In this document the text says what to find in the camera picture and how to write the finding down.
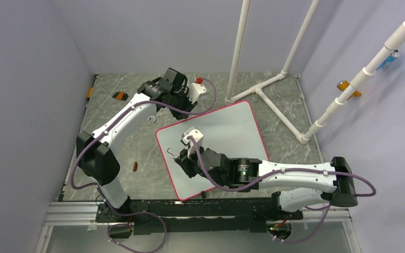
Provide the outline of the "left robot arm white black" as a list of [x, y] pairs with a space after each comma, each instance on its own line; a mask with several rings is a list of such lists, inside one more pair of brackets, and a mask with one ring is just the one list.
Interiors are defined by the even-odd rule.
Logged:
[[120, 180], [121, 166], [116, 154], [145, 122], [152, 122], [157, 112], [168, 108], [177, 120], [192, 115], [200, 93], [181, 72], [168, 68], [163, 76], [140, 85], [131, 100], [108, 122], [91, 133], [82, 131], [76, 138], [76, 160], [70, 173], [70, 185], [79, 190], [95, 187], [109, 214], [117, 222], [131, 218], [131, 198]]

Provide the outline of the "red framed whiteboard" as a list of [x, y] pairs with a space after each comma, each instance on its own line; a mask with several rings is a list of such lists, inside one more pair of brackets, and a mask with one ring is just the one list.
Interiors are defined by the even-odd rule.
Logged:
[[229, 158], [269, 159], [252, 105], [246, 100], [160, 128], [156, 139], [175, 194], [181, 201], [214, 189], [213, 184], [200, 175], [189, 178], [173, 160], [184, 148], [182, 134], [190, 127], [202, 132], [205, 149]]

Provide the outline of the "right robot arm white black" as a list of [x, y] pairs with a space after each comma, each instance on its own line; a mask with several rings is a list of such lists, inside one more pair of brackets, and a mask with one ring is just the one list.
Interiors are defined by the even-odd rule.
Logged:
[[202, 176], [223, 191], [290, 187], [290, 191], [281, 192], [269, 205], [276, 219], [321, 203], [344, 208], [358, 205], [352, 171], [344, 157], [333, 157], [330, 162], [318, 164], [284, 164], [257, 158], [228, 158], [214, 150], [200, 148], [192, 154], [183, 149], [174, 162], [189, 178]]

